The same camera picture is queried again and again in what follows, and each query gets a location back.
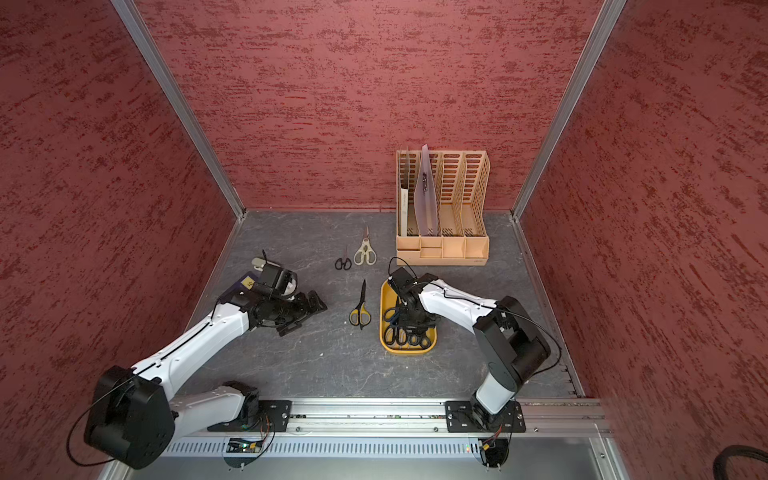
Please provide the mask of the yellow black handled scissors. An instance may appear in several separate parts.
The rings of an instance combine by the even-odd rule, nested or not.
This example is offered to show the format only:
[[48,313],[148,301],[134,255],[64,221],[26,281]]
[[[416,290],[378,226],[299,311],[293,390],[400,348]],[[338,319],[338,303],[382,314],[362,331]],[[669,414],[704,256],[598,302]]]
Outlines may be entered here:
[[368,310],[365,307],[366,292],[367,292],[367,281],[364,280],[361,286],[359,301],[357,305],[352,309],[348,317],[349,324],[352,326],[358,327],[360,330],[363,330],[366,326],[368,326],[371,323],[371,319],[372,319],[371,314],[368,312]]

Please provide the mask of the yellow plastic storage tray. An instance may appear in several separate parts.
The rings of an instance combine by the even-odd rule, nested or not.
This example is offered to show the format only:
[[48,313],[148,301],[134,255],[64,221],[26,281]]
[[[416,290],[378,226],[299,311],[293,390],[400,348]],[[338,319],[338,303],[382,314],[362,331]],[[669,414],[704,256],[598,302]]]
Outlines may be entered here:
[[411,350],[411,351],[396,351],[391,348],[388,348],[384,345],[383,342],[383,333],[389,324],[383,321],[383,315],[384,312],[396,305],[396,293],[390,288],[387,282],[384,282],[381,287],[381,299],[380,299],[380,320],[379,320],[379,340],[382,346],[385,348],[386,351],[393,355],[423,355],[428,352],[430,352],[436,345],[437,345],[437,325],[435,328],[430,328],[429,336],[434,341],[433,346],[429,348],[428,350]]

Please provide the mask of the cream handled kitchen scissors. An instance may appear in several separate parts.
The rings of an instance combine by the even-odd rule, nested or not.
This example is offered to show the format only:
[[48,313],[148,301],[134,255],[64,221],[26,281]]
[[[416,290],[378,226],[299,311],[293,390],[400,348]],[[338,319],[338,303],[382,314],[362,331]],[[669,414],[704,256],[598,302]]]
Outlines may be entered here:
[[368,227],[365,227],[361,245],[353,256],[353,262],[356,266],[375,265],[377,262],[377,254],[372,248]]

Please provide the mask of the small black scissors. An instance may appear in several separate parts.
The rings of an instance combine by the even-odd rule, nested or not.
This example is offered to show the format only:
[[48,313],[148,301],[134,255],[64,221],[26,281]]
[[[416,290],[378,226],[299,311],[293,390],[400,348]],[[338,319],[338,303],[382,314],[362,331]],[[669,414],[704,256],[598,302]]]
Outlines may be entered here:
[[334,268],[337,271],[348,271],[352,268],[353,262],[349,256],[348,246],[344,247],[342,255],[334,262]]

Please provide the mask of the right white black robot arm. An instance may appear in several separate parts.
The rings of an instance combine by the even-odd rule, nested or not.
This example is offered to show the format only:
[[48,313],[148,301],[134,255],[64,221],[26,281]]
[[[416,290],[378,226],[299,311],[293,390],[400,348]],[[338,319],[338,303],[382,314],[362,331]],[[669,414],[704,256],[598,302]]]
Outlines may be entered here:
[[389,276],[388,284],[405,308],[400,326],[441,317],[474,335],[488,370],[471,398],[479,422],[488,423],[504,410],[552,353],[545,332],[513,297],[481,298],[434,275],[417,278],[403,268]]

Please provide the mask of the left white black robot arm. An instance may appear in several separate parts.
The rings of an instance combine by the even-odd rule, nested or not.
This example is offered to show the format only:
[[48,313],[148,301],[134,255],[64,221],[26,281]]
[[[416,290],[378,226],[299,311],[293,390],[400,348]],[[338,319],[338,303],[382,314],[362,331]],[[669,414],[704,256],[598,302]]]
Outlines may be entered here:
[[258,391],[230,381],[211,391],[180,395],[181,387],[234,339],[260,327],[285,335],[326,311],[315,291],[286,298],[232,287],[196,326],[130,368],[113,366],[98,380],[82,415],[86,445],[141,469],[167,446],[210,427],[275,431],[259,406]]

